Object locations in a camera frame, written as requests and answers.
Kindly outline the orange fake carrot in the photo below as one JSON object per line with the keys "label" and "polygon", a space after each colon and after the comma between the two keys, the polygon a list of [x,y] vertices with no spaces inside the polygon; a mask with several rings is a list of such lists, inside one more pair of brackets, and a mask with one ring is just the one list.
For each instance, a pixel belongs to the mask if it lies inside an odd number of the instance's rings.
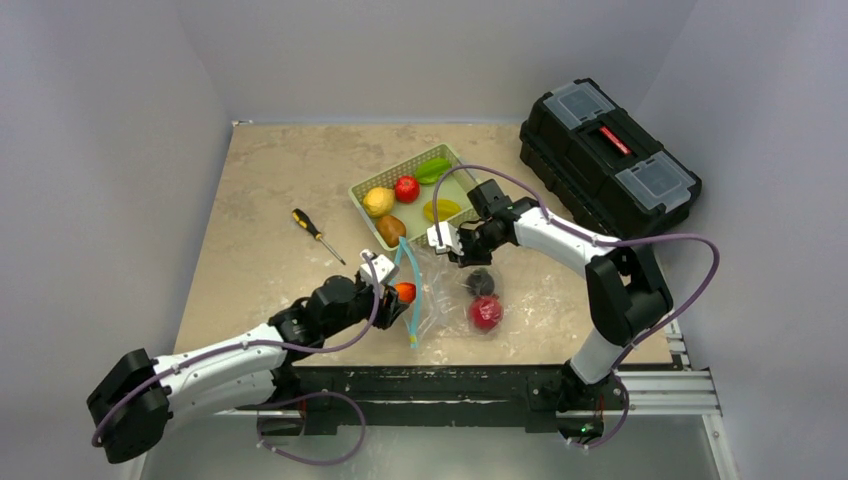
{"label": "orange fake carrot", "polygon": [[398,282],[395,283],[393,288],[398,294],[398,298],[401,302],[412,304],[415,302],[417,297],[417,287],[414,283],[411,282]]}

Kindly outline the yellow fake pepper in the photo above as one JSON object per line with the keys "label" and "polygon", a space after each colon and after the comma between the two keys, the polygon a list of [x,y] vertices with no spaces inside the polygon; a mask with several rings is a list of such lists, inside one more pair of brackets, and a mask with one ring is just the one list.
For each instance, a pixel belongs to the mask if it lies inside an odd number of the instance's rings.
{"label": "yellow fake pepper", "polygon": [[459,214],[462,210],[463,208],[458,203],[447,199],[438,199],[436,204],[427,201],[422,207],[423,215],[431,223],[436,222],[435,216],[438,216],[440,220],[446,220]]}

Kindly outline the clear zip top bag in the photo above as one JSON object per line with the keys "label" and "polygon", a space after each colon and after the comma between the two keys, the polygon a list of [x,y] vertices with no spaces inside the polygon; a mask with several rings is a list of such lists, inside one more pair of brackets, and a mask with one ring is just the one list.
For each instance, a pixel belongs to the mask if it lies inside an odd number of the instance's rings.
{"label": "clear zip top bag", "polygon": [[[494,266],[459,267],[438,256],[427,246],[406,238],[400,239],[394,261],[401,267],[400,277],[394,281],[411,282],[417,287],[414,303],[401,315],[407,331],[408,344],[418,349],[436,338],[482,337],[493,335],[501,328],[506,315],[505,282]],[[468,318],[467,309],[475,299],[465,289],[466,277],[474,270],[485,268],[496,281],[496,295],[503,307],[503,319],[489,332],[475,329]]]}

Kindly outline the brown fake kiwi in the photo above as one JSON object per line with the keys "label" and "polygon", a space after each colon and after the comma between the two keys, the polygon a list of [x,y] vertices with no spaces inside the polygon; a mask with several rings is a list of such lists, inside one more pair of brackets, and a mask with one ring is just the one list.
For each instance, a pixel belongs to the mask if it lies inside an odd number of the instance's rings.
{"label": "brown fake kiwi", "polygon": [[405,238],[407,229],[405,224],[393,215],[380,217],[375,223],[376,230],[388,248],[396,248],[400,239]]}

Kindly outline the green fake lime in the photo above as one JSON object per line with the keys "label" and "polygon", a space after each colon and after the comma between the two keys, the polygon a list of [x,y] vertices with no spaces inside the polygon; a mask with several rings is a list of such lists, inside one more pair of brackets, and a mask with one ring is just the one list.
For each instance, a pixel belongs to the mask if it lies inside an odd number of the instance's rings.
{"label": "green fake lime", "polygon": [[413,177],[421,185],[432,185],[437,183],[441,176],[452,167],[452,163],[444,157],[432,158],[421,163],[416,168]]}

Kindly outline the red fake tomato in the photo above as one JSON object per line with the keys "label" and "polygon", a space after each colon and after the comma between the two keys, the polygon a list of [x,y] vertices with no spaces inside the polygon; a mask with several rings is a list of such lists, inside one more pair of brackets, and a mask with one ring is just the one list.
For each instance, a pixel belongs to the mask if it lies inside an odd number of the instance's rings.
{"label": "red fake tomato", "polygon": [[421,187],[415,177],[402,176],[395,183],[394,193],[397,202],[411,204],[420,196]]}

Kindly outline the yellow fake lemon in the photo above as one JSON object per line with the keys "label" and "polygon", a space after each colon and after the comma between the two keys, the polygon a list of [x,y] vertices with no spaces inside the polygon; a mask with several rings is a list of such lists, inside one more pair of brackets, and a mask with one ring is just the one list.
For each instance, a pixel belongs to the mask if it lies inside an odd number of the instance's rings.
{"label": "yellow fake lemon", "polygon": [[395,206],[395,191],[386,187],[370,189],[362,199],[362,207],[368,217],[378,219],[388,215]]}

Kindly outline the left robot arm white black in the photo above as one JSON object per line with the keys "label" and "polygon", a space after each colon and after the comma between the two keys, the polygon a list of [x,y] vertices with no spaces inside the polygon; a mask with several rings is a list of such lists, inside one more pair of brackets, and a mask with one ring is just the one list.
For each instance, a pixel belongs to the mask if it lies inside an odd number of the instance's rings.
{"label": "left robot arm white black", "polygon": [[389,328],[410,306],[391,285],[332,276],[308,297],[229,340],[175,355],[124,354],[86,400],[91,443],[111,464],[134,459],[179,425],[243,406],[284,409],[297,399],[292,363],[328,353],[326,341],[365,322]]}

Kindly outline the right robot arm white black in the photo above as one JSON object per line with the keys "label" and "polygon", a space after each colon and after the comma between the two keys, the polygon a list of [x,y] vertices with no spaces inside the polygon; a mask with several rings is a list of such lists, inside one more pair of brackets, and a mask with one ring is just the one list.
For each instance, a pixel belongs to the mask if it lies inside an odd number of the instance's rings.
{"label": "right robot arm white black", "polygon": [[488,180],[467,195],[474,227],[435,223],[429,245],[460,267],[488,265],[505,244],[539,252],[578,273],[586,283],[592,330],[561,370],[560,412],[597,402],[626,347],[659,324],[673,299],[653,249],[623,246],[550,213],[529,197],[512,200]]}

